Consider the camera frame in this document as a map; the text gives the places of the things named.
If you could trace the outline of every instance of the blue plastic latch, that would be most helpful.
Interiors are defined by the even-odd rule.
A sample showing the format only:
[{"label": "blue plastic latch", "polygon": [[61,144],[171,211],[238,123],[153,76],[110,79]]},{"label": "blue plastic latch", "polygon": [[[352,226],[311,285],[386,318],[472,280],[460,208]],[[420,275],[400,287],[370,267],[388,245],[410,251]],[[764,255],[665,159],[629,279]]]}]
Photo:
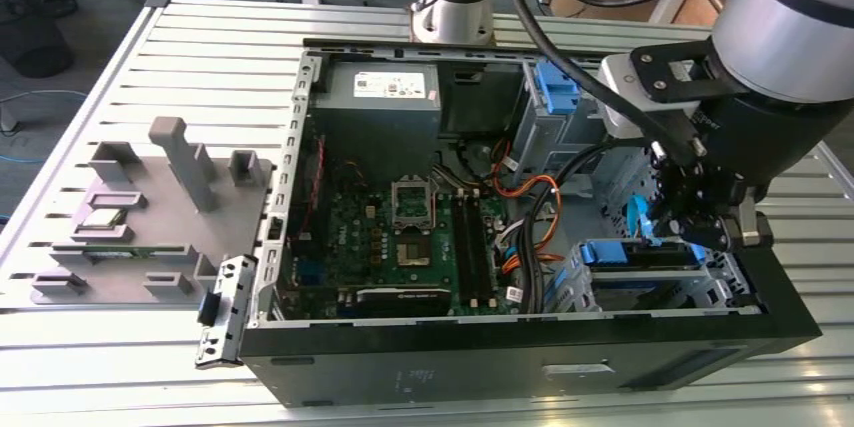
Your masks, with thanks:
[{"label": "blue plastic latch", "polygon": [[597,256],[593,253],[593,249],[590,248],[590,245],[582,244],[581,251],[582,251],[582,259],[585,260],[585,263],[593,264],[597,261]]},{"label": "blue plastic latch", "polygon": [[578,84],[548,60],[537,63],[537,80],[546,95],[546,110],[550,114],[576,113],[582,91]]},{"label": "blue plastic latch", "polygon": [[662,240],[653,233],[653,221],[648,215],[650,206],[642,195],[633,195],[629,198],[629,208],[626,209],[626,224],[629,224],[629,236],[634,237],[638,233],[638,224],[641,224],[641,235],[656,246],[662,245]]},{"label": "blue plastic latch", "polygon": [[568,273],[566,268],[562,268],[554,280],[549,283],[549,287],[546,287],[546,293],[544,294],[544,302],[546,304],[552,302],[552,299],[554,298],[556,293],[561,289],[561,284],[564,284],[564,281],[569,276],[570,274]]},{"label": "blue plastic latch", "polygon": [[704,249],[697,244],[690,244],[690,245],[692,245],[692,252],[694,252],[694,258],[697,259],[697,262],[702,264],[706,261],[706,249]]},{"label": "blue plastic latch", "polygon": [[629,262],[624,243],[620,240],[593,240],[588,242],[582,245],[582,257],[586,263],[625,264]]}]

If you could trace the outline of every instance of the slotted metal worktable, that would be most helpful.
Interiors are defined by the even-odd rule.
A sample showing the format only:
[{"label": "slotted metal worktable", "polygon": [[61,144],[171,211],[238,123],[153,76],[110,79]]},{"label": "slotted metal worktable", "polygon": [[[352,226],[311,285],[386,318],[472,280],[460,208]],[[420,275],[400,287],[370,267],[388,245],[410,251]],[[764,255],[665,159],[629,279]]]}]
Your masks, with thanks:
[{"label": "slotted metal worktable", "polygon": [[[568,49],[622,51],[708,35],[696,28],[542,20]],[[46,246],[67,239],[67,216],[94,177],[86,162],[97,142],[130,141],[141,155],[162,155],[149,143],[149,124],[159,115],[181,116],[189,141],[207,143],[211,157],[253,148],[275,163],[303,38],[405,41],[408,24],[402,11],[378,8],[173,0],[143,10],[0,236],[0,308],[9,309],[0,310],[0,424],[853,423],[854,189],[824,145],[775,181],[763,210],[777,255],[825,335],[676,392],[452,402],[413,410],[286,410],[247,368],[194,369],[195,312],[33,306],[31,279],[22,273],[55,265]],[[497,16],[497,39],[529,45],[514,17]]]}]

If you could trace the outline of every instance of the metal chassis frame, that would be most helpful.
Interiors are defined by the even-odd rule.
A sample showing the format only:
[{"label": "metal chassis frame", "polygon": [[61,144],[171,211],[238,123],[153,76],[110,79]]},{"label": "metal chassis frame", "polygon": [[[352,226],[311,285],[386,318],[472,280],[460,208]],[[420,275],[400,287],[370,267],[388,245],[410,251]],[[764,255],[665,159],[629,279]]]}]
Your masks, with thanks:
[{"label": "metal chassis frame", "polygon": [[[307,42],[307,46],[325,45],[320,51],[337,52],[344,56],[349,53],[360,54],[361,50],[376,57],[386,55],[390,58],[408,58],[408,53],[417,59],[425,60],[472,60],[481,55],[494,58],[497,62],[528,62],[534,60],[521,52],[514,55],[500,54],[496,58],[493,48],[468,47],[458,50],[433,49],[426,51],[424,46],[396,43],[360,43],[348,41]],[[311,89],[310,79],[318,75],[320,58],[305,56],[301,65],[301,78],[294,92],[295,105],[307,108],[307,95]],[[283,155],[297,158],[299,141],[289,143],[291,148],[283,150]],[[286,166],[286,172],[293,174],[293,167]],[[277,206],[274,211],[283,213],[290,199],[290,185],[279,183],[274,190]],[[645,319],[644,329],[634,328],[634,318],[616,318],[576,321],[573,329],[566,329],[564,321],[552,322],[490,322],[490,323],[442,323],[422,325],[364,325],[360,322],[338,322],[330,328],[306,328],[299,322],[290,322],[294,328],[283,328],[285,322],[267,321],[265,306],[271,305],[271,296],[278,277],[279,244],[265,245],[262,258],[263,275],[257,279],[254,298],[251,299],[251,317],[241,346],[242,357],[259,359],[266,357],[291,357],[338,354],[365,354],[376,352],[429,352],[454,350],[489,350],[502,348],[538,348],[544,345],[585,345],[585,344],[650,344],[656,342],[709,341],[714,345],[738,345],[737,354],[718,359],[712,364],[673,381],[664,388],[677,388],[697,378],[720,369],[725,365],[753,355],[781,352],[821,336],[821,330],[813,320],[807,305],[801,300],[792,281],[787,276],[775,252],[771,250],[749,251],[736,255],[737,262],[749,279],[753,291],[763,297],[765,314],[710,317],[668,317]]]}]

